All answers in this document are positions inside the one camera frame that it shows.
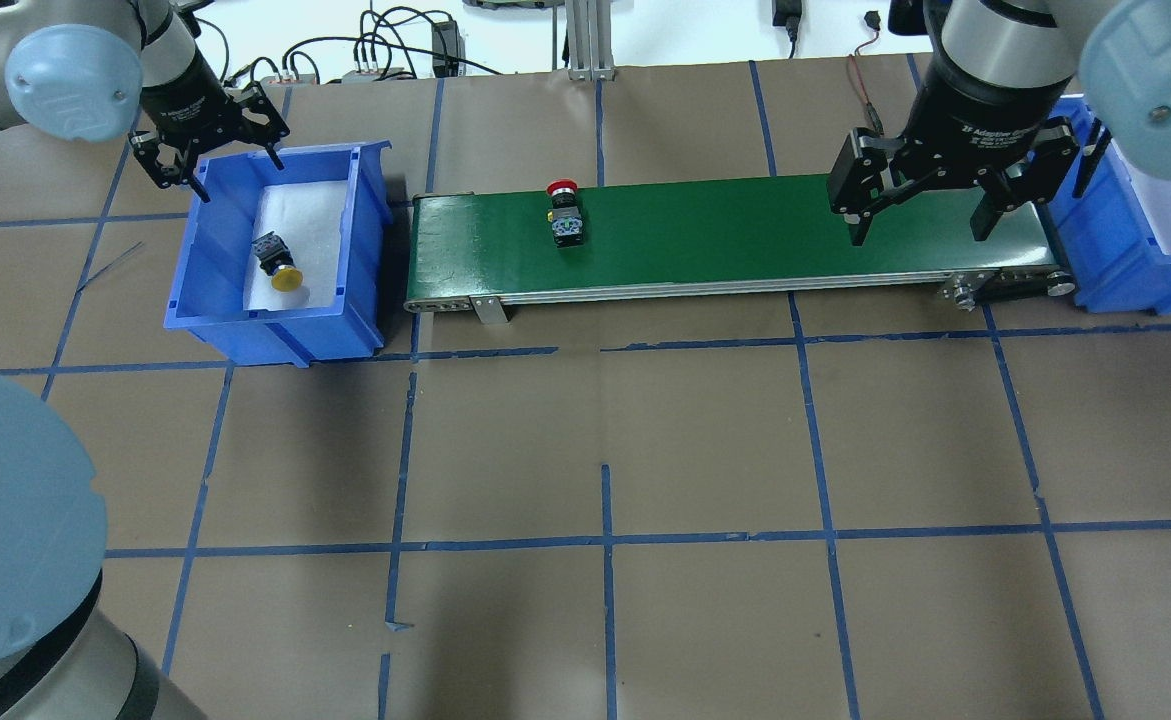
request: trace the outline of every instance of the white wall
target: white wall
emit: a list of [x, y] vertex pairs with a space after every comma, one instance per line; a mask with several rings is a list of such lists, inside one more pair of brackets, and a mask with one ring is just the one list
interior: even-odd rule
[[[443, 9], [456, 15], [465, 36], [466, 55], [501, 73], [543, 73], [557, 59], [552, 47], [549, 11], [480, 11], [461, 0], [410, 0], [412, 8]], [[376, 9], [393, 0], [376, 0]], [[804, 59], [845, 55], [870, 37], [864, 13], [877, 9], [886, 22], [888, 0], [806, 0], [799, 55]], [[230, 36], [232, 69], [256, 55], [279, 54], [293, 42], [319, 35], [357, 35], [362, 0], [215, 0], [200, 18]], [[563, 13], [559, 13], [562, 42]], [[417, 20], [400, 32], [408, 44], [430, 47], [429, 27]], [[200, 40], [213, 66], [221, 57], [219, 37]], [[612, 54], [618, 66], [727, 63], [735, 60], [782, 59], [789, 54], [783, 28], [772, 27], [772, 0], [614, 0]], [[926, 37], [888, 35], [868, 53], [925, 53]], [[324, 78], [348, 73], [351, 44], [326, 42], [306, 49], [319, 61]], [[422, 76], [429, 59], [416, 56]]]

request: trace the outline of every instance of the green conveyor belt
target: green conveyor belt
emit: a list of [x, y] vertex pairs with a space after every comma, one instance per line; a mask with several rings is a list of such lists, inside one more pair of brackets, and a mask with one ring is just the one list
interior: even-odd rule
[[425, 196], [415, 203], [408, 307], [927, 282], [1056, 263], [1030, 206], [973, 241], [979, 199], [978, 190], [924, 193], [874, 219], [852, 247], [823, 174], [584, 188], [586, 245], [560, 251], [545, 192]]

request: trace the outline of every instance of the metal bolt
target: metal bolt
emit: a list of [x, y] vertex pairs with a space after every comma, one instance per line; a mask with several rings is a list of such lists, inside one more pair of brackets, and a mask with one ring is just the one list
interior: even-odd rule
[[977, 309], [977, 299], [972, 293], [972, 286], [960, 284], [954, 288], [954, 306], [957, 309], [968, 313]]
[[1069, 295], [1077, 288], [1078, 284], [1074, 282], [1074, 277], [1064, 270], [1056, 270], [1047, 275], [1047, 295], [1050, 297]]

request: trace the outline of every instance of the blue plastic bin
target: blue plastic bin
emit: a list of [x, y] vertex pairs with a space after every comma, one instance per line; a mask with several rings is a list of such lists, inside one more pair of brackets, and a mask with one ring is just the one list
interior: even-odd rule
[[[1087, 138], [1094, 115], [1082, 97], [1061, 100], [1056, 111], [1069, 115], [1080, 142]], [[1105, 152], [1082, 200], [1073, 197], [1077, 173], [1075, 164], [1052, 201], [1052, 217], [1078, 280], [1075, 304], [1093, 313], [1171, 313], [1171, 255], [1149, 228], [1127, 165], [1115, 152]]]
[[[324, 145], [280, 150], [279, 172], [265, 151], [204, 160], [198, 179], [211, 203], [193, 199], [164, 327], [189, 331], [238, 365], [370, 357], [384, 347], [376, 329], [376, 274], [390, 222], [381, 150]], [[297, 310], [244, 310], [245, 279], [262, 188], [272, 184], [347, 181], [335, 301]]]

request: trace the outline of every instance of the cable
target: cable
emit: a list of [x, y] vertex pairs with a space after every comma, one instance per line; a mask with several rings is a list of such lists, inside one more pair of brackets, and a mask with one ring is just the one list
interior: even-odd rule
[[207, 22], [207, 20], [201, 18], [196, 18], [199, 25], [207, 26], [215, 30], [215, 34], [220, 36], [220, 44], [225, 46], [225, 63], [220, 67], [220, 83], [224, 85], [225, 76], [230, 74], [230, 39], [225, 37], [225, 30], [220, 29], [215, 23]]
[[262, 55], [260, 59], [252, 60], [252, 64], [247, 66], [247, 77], [251, 82], [256, 82], [256, 66], [261, 63], [269, 66], [269, 69], [274, 70], [275, 76], [282, 76], [282, 73], [278, 71], [278, 66], [274, 64], [274, 60], [266, 59], [265, 55]]
[[883, 119], [878, 117], [878, 110], [874, 108], [874, 103], [869, 100], [869, 90], [865, 87], [865, 76], [860, 71], [860, 52], [864, 50], [865, 47], [870, 44], [876, 44], [878, 37], [882, 36], [883, 20], [877, 11], [870, 11], [865, 13], [865, 26], [874, 30], [874, 36], [869, 40], [861, 42], [856, 46], [856, 49], [847, 55], [847, 67], [856, 71], [856, 77], [851, 83], [851, 88], [856, 91], [856, 97], [858, 97], [861, 105], [864, 107], [865, 119], [868, 119], [870, 126], [878, 135], [883, 135]]
[[[374, 20], [376, 20], [376, 25], [374, 26], [374, 30], [371, 30], [370, 33], [367, 32], [367, 15], [371, 15], [371, 18]], [[385, 27], [389, 28], [389, 32], [393, 33], [393, 37], [396, 37], [396, 40], [398, 40], [398, 44], [402, 44], [402, 46], [406, 47], [408, 44], [406, 44], [405, 41], [403, 41], [402, 33], [398, 33], [398, 26], [402, 25], [402, 23], [390, 23], [390, 22], [388, 22], [388, 20], [385, 20], [385, 22], [383, 23], [383, 20], [385, 20], [385, 15], [376, 14], [375, 11], [364, 11], [364, 12], [362, 12], [362, 14], [358, 15], [358, 36], [365, 37], [365, 36], [371, 35], [374, 37], [379, 37], [381, 36], [381, 25], [385, 25]], [[369, 63], [369, 61], [367, 61], [367, 42], [361, 42], [361, 41], [356, 46], [352, 47], [352, 50], [355, 52], [355, 61], [356, 61], [356, 63], [357, 63], [357, 60], [358, 60], [357, 54], [358, 54], [358, 49], [359, 48], [362, 49], [362, 61], [364, 61], [364, 64], [370, 66], [371, 63]], [[416, 75], [416, 63], [413, 63], [411, 54], [405, 53], [405, 54], [403, 54], [403, 56], [405, 56], [405, 59], [408, 59], [408, 69], [415, 76]], [[371, 44], [371, 59], [376, 60], [376, 44]], [[389, 50], [389, 56], [388, 56], [388, 59], [385, 59], [385, 69], [381, 73], [381, 76], [378, 78], [385, 78], [385, 73], [389, 73], [389, 67], [392, 66], [392, 64], [393, 64], [393, 50]]]
[[301, 73], [296, 69], [296, 56], [300, 55], [302, 59], [309, 60], [310, 67], [314, 68], [314, 83], [315, 85], [323, 85], [323, 78], [319, 76], [319, 64], [315, 63], [309, 53], [296, 52], [292, 54], [292, 71], [296, 73], [296, 77], [301, 77]]
[[[348, 36], [348, 35], [324, 35], [324, 36], [321, 36], [321, 37], [309, 37], [309, 40], [302, 40], [301, 42], [297, 42], [296, 44], [294, 44], [292, 47], [288, 47], [287, 52], [283, 53], [283, 59], [288, 59], [294, 52], [300, 50], [301, 47], [306, 47], [307, 44], [314, 44], [314, 42], [328, 42], [328, 41], [333, 41], [333, 42], [335, 42], [335, 41], [341, 41], [341, 42], [365, 42], [367, 39], [365, 37], [351, 37], [351, 36]], [[393, 44], [393, 42], [388, 42], [388, 41], [381, 40], [381, 37], [374, 37], [374, 40], [371, 40], [370, 42], [374, 42], [374, 44], [379, 44], [381, 47], [390, 47], [390, 49], [404, 50], [405, 53], [419, 53], [422, 55], [429, 55], [429, 56], [431, 56], [431, 59], [448, 59], [448, 55], [444, 55], [443, 53], [434, 53], [433, 50], [425, 50], [425, 49], [422, 49], [420, 47], [408, 47], [405, 44]], [[504, 73], [501, 73], [501, 70], [494, 70], [492, 68], [486, 67], [485, 64], [475, 63], [474, 60], [466, 60], [466, 59], [452, 59], [452, 60], [457, 61], [457, 63], [463, 63], [463, 64], [470, 66], [472, 68], [480, 69], [484, 73], [492, 73], [492, 74], [494, 74], [494, 76], [499, 76], [499, 74], [504, 74]]]

